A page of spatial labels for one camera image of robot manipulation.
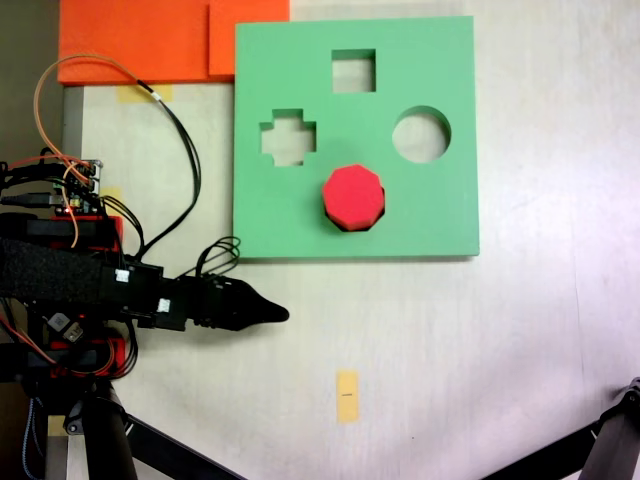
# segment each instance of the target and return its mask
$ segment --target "black tripod leg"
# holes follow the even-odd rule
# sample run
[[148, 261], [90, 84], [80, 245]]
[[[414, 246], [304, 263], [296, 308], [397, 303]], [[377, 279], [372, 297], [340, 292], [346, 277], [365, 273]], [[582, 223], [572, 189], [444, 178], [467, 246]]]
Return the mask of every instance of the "black tripod leg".
[[135, 417], [129, 416], [129, 428], [133, 456], [170, 478], [246, 480]]
[[602, 425], [579, 480], [631, 480], [639, 454], [638, 422], [622, 409]]
[[599, 428], [598, 422], [587, 425], [485, 477], [484, 480], [561, 480], [566, 478], [584, 466]]
[[90, 399], [82, 414], [91, 480], [137, 480], [122, 410], [102, 399]]

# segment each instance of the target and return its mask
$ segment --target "red wire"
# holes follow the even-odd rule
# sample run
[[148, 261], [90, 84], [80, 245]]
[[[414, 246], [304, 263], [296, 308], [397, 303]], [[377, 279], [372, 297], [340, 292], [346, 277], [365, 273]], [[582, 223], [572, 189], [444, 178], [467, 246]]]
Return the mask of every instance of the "red wire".
[[36, 157], [27, 157], [27, 158], [23, 158], [22, 160], [17, 160], [15, 162], [12, 162], [11, 165], [9, 165], [9, 170], [14, 169], [15, 167], [19, 167], [20, 165], [24, 165], [26, 163], [31, 163], [31, 162], [35, 162], [35, 161], [39, 161], [39, 160], [46, 160], [48, 158], [58, 158], [58, 159], [67, 159], [67, 160], [72, 160], [75, 161], [77, 163], [80, 163], [81, 165], [88, 165], [87, 162], [80, 160], [79, 158], [76, 157], [72, 157], [71, 155], [38, 155]]
[[[42, 355], [42, 357], [49, 362], [51, 365], [53, 366], [57, 366], [60, 367], [60, 365], [58, 365], [58, 362], [56, 362], [54, 359], [52, 359], [49, 355], [47, 355], [44, 350], [42, 350], [38, 345], [36, 345], [36, 343], [31, 340], [27, 335], [23, 335], [22, 333], [18, 332], [15, 328], [13, 328], [11, 325], [9, 325], [9, 322], [7, 322], [6, 318], [0, 316], [0, 322], [2, 322], [2, 324], [11, 332], [13, 333], [15, 336], [17, 336], [20, 340], [22, 340], [24, 343], [26, 343], [27, 345], [29, 345], [31, 348], [33, 348], [36, 352], [38, 352], [40, 355]], [[107, 338], [107, 343], [109, 345], [109, 349], [111, 352], [111, 355], [109, 356], [109, 362], [104, 366], [104, 367], [100, 367], [98, 370], [96, 370], [95, 372], [79, 372], [77, 370], [71, 370], [70, 368], [66, 368], [66, 367], [60, 367], [63, 368], [65, 371], [69, 371], [71, 372], [73, 375], [78, 376], [78, 377], [85, 377], [87, 375], [96, 375], [96, 376], [104, 376], [107, 375], [109, 373], [109, 369], [113, 366], [113, 363], [115, 361], [116, 358], [116, 353], [115, 353], [115, 348], [113, 346], [113, 343], [111, 342], [110, 339]]]

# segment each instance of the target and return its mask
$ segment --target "circuit board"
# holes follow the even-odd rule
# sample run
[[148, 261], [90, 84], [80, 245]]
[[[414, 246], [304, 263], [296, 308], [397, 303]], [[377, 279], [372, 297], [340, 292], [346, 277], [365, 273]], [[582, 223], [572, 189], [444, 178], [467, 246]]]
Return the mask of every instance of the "circuit board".
[[[89, 188], [91, 193], [98, 196], [100, 194], [100, 173], [102, 171], [102, 162], [100, 160], [85, 160], [89, 162], [89, 166], [78, 166], [76, 169], [82, 175], [89, 179]], [[67, 177], [69, 183], [80, 184], [79, 180], [73, 175]], [[53, 185], [57, 194], [62, 194], [62, 186], [59, 184]], [[74, 192], [68, 192], [69, 208], [73, 209], [73, 214], [76, 216], [83, 215], [97, 215], [98, 209], [84, 200], [80, 195]], [[59, 206], [55, 208], [55, 214], [59, 217], [69, 216], [69, 210], [65, 206]]]

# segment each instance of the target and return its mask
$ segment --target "white table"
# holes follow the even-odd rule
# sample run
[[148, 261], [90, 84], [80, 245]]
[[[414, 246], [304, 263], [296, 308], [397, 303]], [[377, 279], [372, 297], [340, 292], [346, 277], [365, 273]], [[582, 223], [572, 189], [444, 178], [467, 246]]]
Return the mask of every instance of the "white table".
[[[480, 256], [241, 265], [291, 319], [140, 330], [115, 384], [132, 414], [249, 479], [473, 480], [582, 427], [640, 373], [640, 4], [292, 0], [293, 20], [431, 15], [475, 17]], [[145, 257], [167, 275], [231, 223], [233, 88], [174, 93], [204, 180]], [[83, 157], [153, 236], [191, 194], [173, 127], [112, 87], [86, 88], [82, 113]], [[356, 423], [336, 421], [340, 369], [359, 372]]]

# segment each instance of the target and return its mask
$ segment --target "red octagonal block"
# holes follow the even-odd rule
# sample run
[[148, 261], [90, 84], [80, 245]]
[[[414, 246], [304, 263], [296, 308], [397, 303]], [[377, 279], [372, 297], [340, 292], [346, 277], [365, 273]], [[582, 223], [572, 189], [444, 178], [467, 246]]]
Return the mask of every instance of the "red octagonal block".
[[350, 232], [372, 227], [384, 211], [380, 178], [362, 165], [335, 169], [322, 188], [322, 197], [327, 216]]

